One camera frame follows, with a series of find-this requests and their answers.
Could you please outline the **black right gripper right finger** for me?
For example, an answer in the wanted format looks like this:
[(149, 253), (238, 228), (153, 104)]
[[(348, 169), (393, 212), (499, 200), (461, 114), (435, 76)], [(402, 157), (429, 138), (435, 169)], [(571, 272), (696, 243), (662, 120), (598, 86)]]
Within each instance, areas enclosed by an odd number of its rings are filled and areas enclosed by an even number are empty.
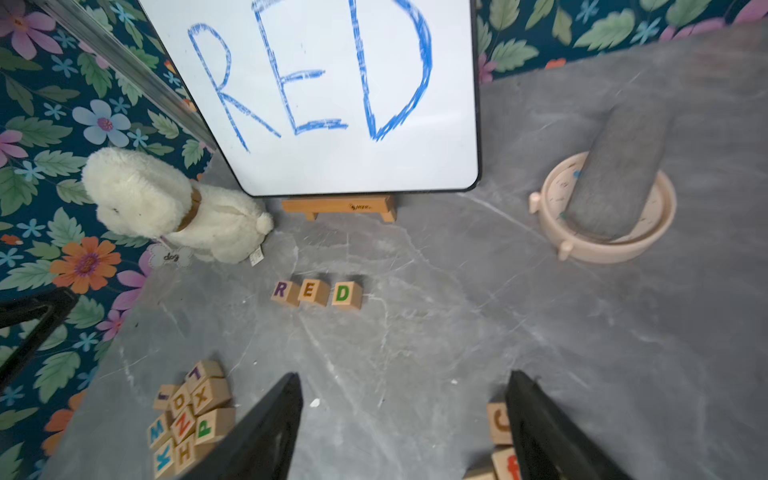
[(631, 480), (525, 372), (510, 373), (505, 402), (523, 479)]

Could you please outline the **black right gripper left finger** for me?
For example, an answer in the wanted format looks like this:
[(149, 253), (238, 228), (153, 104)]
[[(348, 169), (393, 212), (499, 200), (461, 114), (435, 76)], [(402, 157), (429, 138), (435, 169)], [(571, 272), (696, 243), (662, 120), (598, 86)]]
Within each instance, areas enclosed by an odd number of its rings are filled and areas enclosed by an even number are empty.
[(285, 374), (212, 453), (183, 479), (269, 479), (288, 477), (303, 409), (299, 374)]

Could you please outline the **wooden block purple R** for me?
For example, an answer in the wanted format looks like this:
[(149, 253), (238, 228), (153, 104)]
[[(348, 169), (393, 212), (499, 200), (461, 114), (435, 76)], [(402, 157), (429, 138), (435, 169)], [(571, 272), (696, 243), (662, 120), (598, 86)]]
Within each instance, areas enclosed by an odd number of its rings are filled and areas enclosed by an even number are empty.
[(290, 280), (278, 281), (271, 299), (281, 305), (297, 308), (300, 305), (300, 286)]

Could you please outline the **wooden block red E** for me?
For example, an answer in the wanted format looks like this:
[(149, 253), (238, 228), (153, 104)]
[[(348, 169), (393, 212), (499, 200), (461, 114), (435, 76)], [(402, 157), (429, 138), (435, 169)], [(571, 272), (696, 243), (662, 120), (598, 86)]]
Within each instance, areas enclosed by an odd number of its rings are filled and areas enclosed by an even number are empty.
[(320, 279), (304, 279), (299, 291), (299, 301), (326, 307), (330, 298), (330, 285)]

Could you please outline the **wooden block green D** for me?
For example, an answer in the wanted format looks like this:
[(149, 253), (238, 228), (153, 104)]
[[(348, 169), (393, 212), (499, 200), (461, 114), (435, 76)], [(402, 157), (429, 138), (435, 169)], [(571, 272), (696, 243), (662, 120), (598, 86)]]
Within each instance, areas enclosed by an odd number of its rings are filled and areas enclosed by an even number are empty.
[(354, 281), (337, 282), (332, 296), (332, 305), (340, 309), (360, 310), (363, 287)]

